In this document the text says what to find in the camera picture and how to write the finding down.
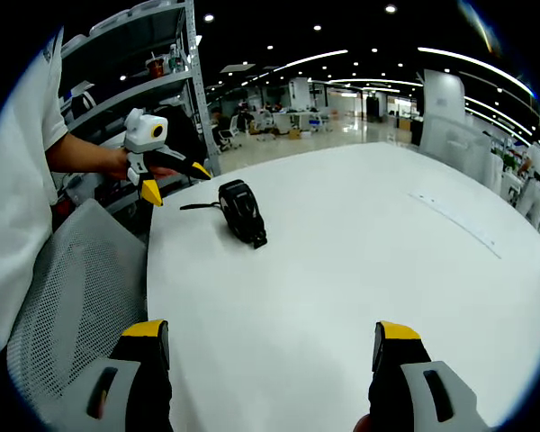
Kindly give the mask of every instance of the person in background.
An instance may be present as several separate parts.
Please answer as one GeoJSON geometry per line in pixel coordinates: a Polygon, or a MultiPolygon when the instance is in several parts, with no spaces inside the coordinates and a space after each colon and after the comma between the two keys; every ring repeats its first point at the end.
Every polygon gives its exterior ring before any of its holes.
{"type": "Polygon", "coordinates": [[[214,124],[214,127],[212,128],[212,135],[214,135],[214,141],[216,141],[216,145],[221,151],[224,151],[227,149],[227,146],[225,146],[222,143],[222,138],[220,136],[220,131],[227,131],[230,129],[230,119],[227,115],[222,114],[222,110],[218,107],[212,108],[212,123],[214,124]]]}
{"type": "MultiPolygon", "coordinates": [[[[126,179],[126,151],[96,146],[68,132],[60,114],[62,31],[40,51],[0,113],[0,352],[32,282],[32,269],[52,233],[58,199],[51,171],[126,179]]],[[[152,168],[155,175],[175,174],[152,168]]]]}
{"type": "Polygon", "coordinates": [[[536,230],[540,226],[540,144],[534,141],[525,154],[518,175],[526,173],[524,192],[520,194],[516,210],[527,218],[536,230]]]}

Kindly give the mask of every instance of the curved light strip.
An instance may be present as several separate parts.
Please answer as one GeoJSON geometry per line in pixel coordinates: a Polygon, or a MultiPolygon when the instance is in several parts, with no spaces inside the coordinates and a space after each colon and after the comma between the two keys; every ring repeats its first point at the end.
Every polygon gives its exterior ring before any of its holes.
{"type": "Polygon", "coordinates": [[[366,91],[375,91],[375,92],[390,92],[390,93],[399,93],[400,90],[396,89],[396,88],[383,88],[383,87],[362,87],[363,90],[366,90],[366,91]]]}
{"type": "Polygon", "coordinates": [[[467,101],[470,101],[470,102],[474,102],[475,104],[478,104],[480,106],[483,106],[484,108],[488,108],[489,110],[495,112],[500,117],[504,117],[509,122],[512,122],[512,123],[516,124],[522,131],[524,131],[528,135],[532,136],[532,132],[530,130],[526,129],[524,126],[522,126],[516,120],[509,118],[504,112],[500,112],[496,108],[492,108],[491,106],[487,105],[486,103],[477,101],[476,99],[472,99],[471,97],[468,97],[468,96],[465,96],[464,99],[466,99],[467,101]]]}
{"type": "Polygon", "coordinates": [[[278,68],[274,69],[273,72],[277,72],[278,70],[290,68],[292,66],[300,65],[301,63],[306,63],[307,61],[313,61],[313,60],[316,60],[316,59],[324,59],[325,57],[337,56],[338,54],[347,54],[347,53],[348,53],[347,49],[341,49],[339,51],[326,52],[324,54],[319,54],[317,56],[307,57],[307,58],[303,58],[301,60],[293,61],[292,63],[288,63],[286,66],[282,66],[282,67],[278,67],[278,68]]]}
{"type": "Polygon", "coordinates": [[[513,130],[511,130],[510,128],[507,128],[506,126],[504,126],[502,123],[498,122],[498,121],[495,121],[493,119],[491,119],[490,117],[488,117],[487,115],[485,114],[482,114],[481,112],[477,112],[471,108],[466,108],[466,111],[470,112],[470,113],[474,113],[476,115],[479,115],[480,117],[483,117],[484,119],[486,119],[487,121],[489,122],[493,122],[494,124],[496,124],[497,126],[501,127],[502,129],[508,131],[510,133],[510,135],[514,138],[518,138],[519,140],[521,140],[522,142],[524,142],[528,147],[530,147],[530,143],[528,141],[526,141],[525,139],[522,138],[522,136],[518,135],[517,133],[515,133],[513,130]]]}
{"type": "Polygon", "coordinates": [[[349,78],[349,79],[331,79],[329,83],[358,83],[361,81],[370,81],[374,83],[391,83],[391,84],[404,84],[405,86],[423,87],[420,83],[411,83],[410,81],[396,81],[395,79],[378,79],[378,78],[349,78]]]}
{"type": "Polygon", "coordinates": [[[488,70],[491,70],[492,72],[500,75],[501,77],[505,77],[508,81],[511,81],[512,83],[516,84],[525,92],[528,92],[529,95],[531,95],[532,97],[535,97],[534,92],[530,90],[530,88],[528,88],[526,84],[522,83],[521,81],[518,81],[511,74],[508,74],[504,72],[503,70],[500,70],[497,67],[494,67],[493,65],[489,65],[488,63],[484,63],[483,61],[477,60],[476,58],[463,56],[462,54],[456,54],[455,52],[444,51],[442,49],[418,47],[418,51],[429,52],[430,54],[440,54],[442,56],[454,57],[455,59],[469,61],[470,63],[473,63],[474,65],[482,66],[483,68],[487,68],[488,70]]]}

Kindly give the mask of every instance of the office desk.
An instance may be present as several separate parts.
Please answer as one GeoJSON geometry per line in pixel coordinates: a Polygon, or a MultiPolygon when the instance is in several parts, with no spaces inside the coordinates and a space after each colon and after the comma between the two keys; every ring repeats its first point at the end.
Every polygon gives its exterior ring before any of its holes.
{"type": "Polygon", "coordinates": [[[351,431],[369,410],[374,323],[413,327],[499,424],[540,365],[540,236],[490,190],[384,143],[221,175],[154,210],[148,315],[169,322],[171,420],[188,431],[351,431]],[[268,244],[211,203],[247,182],[268,244]],[[494,250],[410,194],[431,196],[494,250]]]}

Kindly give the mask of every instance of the human arm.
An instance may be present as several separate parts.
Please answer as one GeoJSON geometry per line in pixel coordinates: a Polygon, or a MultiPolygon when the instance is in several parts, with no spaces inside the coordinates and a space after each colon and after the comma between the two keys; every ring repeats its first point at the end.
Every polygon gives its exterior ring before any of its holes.
{"type": "Polygon", "coordinates": [[[530,167],[532,166],[532,159],[530,157],[527,157],[522,166],[518,169],[518,175],[520,176],[522,173],[526,172],[530,167]]]}
{"type": "MultiPolygon", "coordinates": [[[[59,173],[101,173],[125,180],[128,172],[128,153],[124,148],[104,148],[67,133],[46,150],[50,171],[59,173]]],[[[157,178],[171,176],[172,169],[151,166],[157,178]]]]}

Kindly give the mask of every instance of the office chair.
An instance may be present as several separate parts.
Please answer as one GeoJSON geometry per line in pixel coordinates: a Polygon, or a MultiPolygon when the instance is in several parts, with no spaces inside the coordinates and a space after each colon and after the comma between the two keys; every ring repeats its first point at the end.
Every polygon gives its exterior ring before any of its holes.
{"type": "Polygon", "coordinates": [[[219,130],[218,135],[220,136],[221,143],[225,146],[225,149],[232,149],[235,147],[242,147],[241,144],[235,144],[232,139],[239,134],[238,129],[238,116],[233,115],[230,120],[230,126],[227,130],[219,130]]]}
{"type": "Polygon", "coordinates": [[[146,248],[88,200],[50,237],[7,346],[14,385],[49,424],[64,390],[120,334],[147,319],[146,248]]]}

